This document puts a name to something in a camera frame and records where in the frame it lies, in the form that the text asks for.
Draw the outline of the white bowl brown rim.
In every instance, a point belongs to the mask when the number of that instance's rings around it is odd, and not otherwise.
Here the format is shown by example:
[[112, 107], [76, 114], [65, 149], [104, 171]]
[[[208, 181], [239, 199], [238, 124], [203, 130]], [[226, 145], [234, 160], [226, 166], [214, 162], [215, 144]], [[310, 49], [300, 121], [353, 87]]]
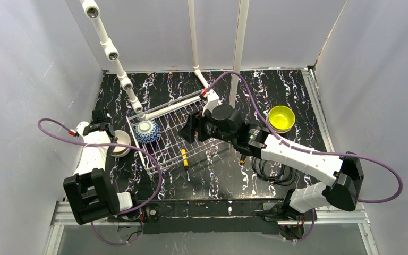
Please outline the white bowl brown rim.
[[115, 135], [117, 138], [117, 143], [122, 144], [122, 145], [130, 145], [131, 144], [131, 138], [129, 134], [123, 130], [115, 130]]

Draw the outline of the red patterned blue bowl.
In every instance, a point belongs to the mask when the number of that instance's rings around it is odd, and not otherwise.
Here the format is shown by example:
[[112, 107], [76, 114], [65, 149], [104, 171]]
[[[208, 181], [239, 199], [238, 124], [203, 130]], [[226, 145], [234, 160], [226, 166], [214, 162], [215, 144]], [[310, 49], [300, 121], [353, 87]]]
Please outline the red patterned blue bowl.
[[141, 144], [150, 144], [160, 139], [160, 126], [154, 121], [141, 121], [135, 128], [135, 137]]

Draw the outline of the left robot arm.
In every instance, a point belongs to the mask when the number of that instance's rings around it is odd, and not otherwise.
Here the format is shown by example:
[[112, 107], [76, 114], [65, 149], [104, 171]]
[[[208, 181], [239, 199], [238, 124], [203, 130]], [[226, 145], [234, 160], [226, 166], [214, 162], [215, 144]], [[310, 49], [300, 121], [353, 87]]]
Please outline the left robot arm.
[[69, 134], [81, 137], [86, 144], [78, 167], [63, 182], [76, 222], [83, 225], [132, 208], [131, 194], [118, 193], [105, 173], [106, 158], [115, 149], [107, 144], [118, 140], [108, 110], [93, 110], [91, 121], [80, 122]]

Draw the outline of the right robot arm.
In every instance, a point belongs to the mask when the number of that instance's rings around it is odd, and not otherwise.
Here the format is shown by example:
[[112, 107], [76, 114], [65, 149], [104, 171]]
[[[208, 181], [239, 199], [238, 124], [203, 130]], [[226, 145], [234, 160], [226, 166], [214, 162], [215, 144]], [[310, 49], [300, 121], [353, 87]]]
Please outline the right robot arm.
[[321, 206], [354, 211], [363, 182], [363, 171], [355, 156], [322, 155], [319, 151], [277, 138], [265, 126], [247, 124], [238, 110], [222, 104], [213, 110], [188, 115], [178, 136], [188, 143], [214, 138], [233, 145], [245, 156], [269, 160], [309, 174], [318, 183], [291, 189], [282, 210], [305, 213]]

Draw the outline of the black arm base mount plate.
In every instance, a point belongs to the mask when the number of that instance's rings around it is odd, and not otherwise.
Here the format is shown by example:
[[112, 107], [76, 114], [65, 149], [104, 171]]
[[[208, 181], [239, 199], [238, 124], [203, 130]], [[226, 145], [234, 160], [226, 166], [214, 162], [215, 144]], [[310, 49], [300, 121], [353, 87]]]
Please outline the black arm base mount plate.
[[109, 218], [111, 223], [142, 227], [143, 234], [257, 232], [291, 233], [300, 237], [306, 224], [317, 220], [315, 212], [281, 215], [281, 199], [154, 200], [127, 217]]

